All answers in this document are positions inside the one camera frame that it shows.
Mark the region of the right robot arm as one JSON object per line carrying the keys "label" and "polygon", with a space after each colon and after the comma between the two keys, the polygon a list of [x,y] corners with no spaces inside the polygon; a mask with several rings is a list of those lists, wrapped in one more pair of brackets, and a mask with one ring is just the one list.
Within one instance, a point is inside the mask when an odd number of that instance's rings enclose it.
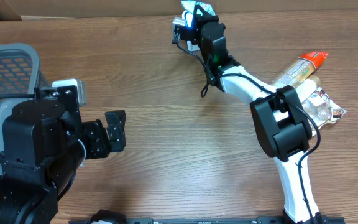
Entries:
{"label": "right robot arm", "polygon": [[292,86],[282,88],[264,83],[249,74],[229,55],[224,35],[225,25],[219,17],[200,5],[192,17],[176,17],[172,22],[172,42],[189,41],[198,46],[206,75],[201,91],[215,86],[224,93],[238,97],[250,106],[257,140],[266,155],[274,159],[284,193],[286,223],[322,223],[323,216],[314,201],[308,173],[308,156],[316,123],[308,115]]}

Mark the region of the beige snack bag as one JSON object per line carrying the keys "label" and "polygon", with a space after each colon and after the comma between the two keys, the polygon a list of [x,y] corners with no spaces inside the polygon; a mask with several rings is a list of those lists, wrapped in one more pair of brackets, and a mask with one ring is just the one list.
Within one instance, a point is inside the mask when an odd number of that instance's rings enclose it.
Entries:
{"label": "beige snack bag", "polygon": [[316,123],[318,129],[325,124],[336,123],[347,113],[345,109],[333,102],[321,87],[302,102],[302,107]]}

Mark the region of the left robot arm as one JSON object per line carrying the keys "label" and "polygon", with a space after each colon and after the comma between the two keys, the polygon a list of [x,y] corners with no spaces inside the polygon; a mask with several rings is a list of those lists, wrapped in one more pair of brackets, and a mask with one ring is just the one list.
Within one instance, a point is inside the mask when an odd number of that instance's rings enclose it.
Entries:
{"label": "left robot arm", "polygon": [[124,110],[84,122],[74,85],[36,88],[2,124],[0,223],[49,223],[81,163],[126,146]]}

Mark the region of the orange spaghetti pasta package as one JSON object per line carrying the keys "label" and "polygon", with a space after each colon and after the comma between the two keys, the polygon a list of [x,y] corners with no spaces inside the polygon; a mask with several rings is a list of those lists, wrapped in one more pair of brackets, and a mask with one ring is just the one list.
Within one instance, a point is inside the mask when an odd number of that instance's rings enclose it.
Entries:
{"label": "orange spaghetti pasta package", "polygon": [[279,74],[279,76],[272,81],[272,85],[278,88],[283,88],[287,85],[290,85],[293,88],[298,87],[323,64],[328,55],[327,52],[318,51],[304,53]]}

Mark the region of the white bottle gold cap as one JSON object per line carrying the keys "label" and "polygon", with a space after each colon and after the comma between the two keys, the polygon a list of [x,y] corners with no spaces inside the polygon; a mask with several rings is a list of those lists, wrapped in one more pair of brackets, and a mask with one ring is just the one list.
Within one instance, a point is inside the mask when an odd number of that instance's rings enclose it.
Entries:
{"label": "white bottle gold cap", "polygon": [[296,92],[300,99],[300,102],[304,102],[309,96],[311,96],[320,86],[321,81],[316,75],[310,75],[304,81],[302,81],[296,88]]}

